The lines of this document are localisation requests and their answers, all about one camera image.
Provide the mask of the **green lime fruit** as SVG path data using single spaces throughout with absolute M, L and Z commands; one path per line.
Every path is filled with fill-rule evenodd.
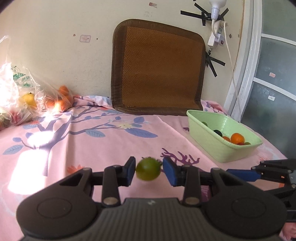
M 136 166 L 137 178 L 143 181 L 152 181 L 159 177 L 162 163 L 155 158 L 143 158 Z

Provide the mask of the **orange tangerine in basin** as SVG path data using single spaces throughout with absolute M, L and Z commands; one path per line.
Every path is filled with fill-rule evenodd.
M 244 145 L 244 143 L 245 143 L 245 138 L 240 133 L 234 133 L 231 136 L 230 140 L 231 140 L 231 143 L 233 143 L 235 145 Z

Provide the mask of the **small orange in basin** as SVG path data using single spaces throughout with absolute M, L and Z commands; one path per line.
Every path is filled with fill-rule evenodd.
M 224 140 L 228 141 L 228 142 L 231 142 L 230 138 L 227 137 L 227 136 L 223 136 L 222 138 L 223 138 Z

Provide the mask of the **light green plastic basin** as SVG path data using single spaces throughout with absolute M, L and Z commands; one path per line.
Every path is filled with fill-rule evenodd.
M 262 139 L 253 131 L 226 115 L 188 110 L 187 116 L 190 136 L 218 162 L 227 163 L 243 159 L 250 156 L 257 147 L 263 144 Z M 224 140 L 214 130 L 219 130 L 223 136 L 229 138 L 234 133 L 240 133 L 244 136 L 245 143 L 244 145 L 235 145 Z

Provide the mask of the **dark plum in basin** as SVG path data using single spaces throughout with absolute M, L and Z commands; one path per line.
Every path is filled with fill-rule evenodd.
M 214 132 L 215 132 L 216 134 L 218 134 L 219 136 L 223 137 L 222 132 L 220 132 L 219 130 L 214 130 Z

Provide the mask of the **white framed glass door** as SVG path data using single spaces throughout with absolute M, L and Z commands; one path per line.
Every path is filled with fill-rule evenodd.
M 295 1 L 245 1 L 235 84 L 225 108 L 295 157 Z

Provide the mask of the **pink deer print cloth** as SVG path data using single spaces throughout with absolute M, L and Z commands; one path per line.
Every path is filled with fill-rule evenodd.
M 204 171 L 250 169 L 284 158 L 264 141 L 249 157 L 220 163 L 191 138 L 186 116 L 130 115 L 112 109 L 102 97 L 78 97 L 64 113 L 1 131 L 1 240 L 22 237 L 16 209 L 27 196 L 82 168 L 99 172 L 131 156 L 137 161 L 170 157 Z

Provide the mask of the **brown woven seat cushion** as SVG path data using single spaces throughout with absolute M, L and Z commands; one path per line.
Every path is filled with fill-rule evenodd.
M 112 40 L 112 106 L 149 115 L 202 110 L 205 63 L 205 42 L 198 33 L 152 21 L 122 21 Z

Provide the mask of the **yellow fruit in bag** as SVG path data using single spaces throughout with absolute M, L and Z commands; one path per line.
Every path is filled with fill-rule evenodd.
M 23 103 L 26 103 L 28 106 L 37 107 L 37 104 L 35 102 L 35 95 L 31 92 L 24 94 L 23 96 L 20 97 L 20 100 Z

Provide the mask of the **clear plastic fruit bag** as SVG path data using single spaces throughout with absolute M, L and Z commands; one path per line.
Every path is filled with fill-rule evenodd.
M 8 35 L 1 38 L 1 130 L 35 118 L 58 114 L 46 110 L 45 97 L 57 92 L 59 88 L 37 80 L 22 64 L 14 64 L 9 56 L 10 42 Z M 35 95 L 36 108 L 20 100 L 21 96 L 29 92 Z

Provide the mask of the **orange fruits near wall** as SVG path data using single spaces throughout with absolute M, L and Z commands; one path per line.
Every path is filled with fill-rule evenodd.
M 73 106 L 73 103 L 74 97 L 66 85 L 61 85 L 57 92 L 45 97 L 46 110 L 55 113 L 65 112 Z

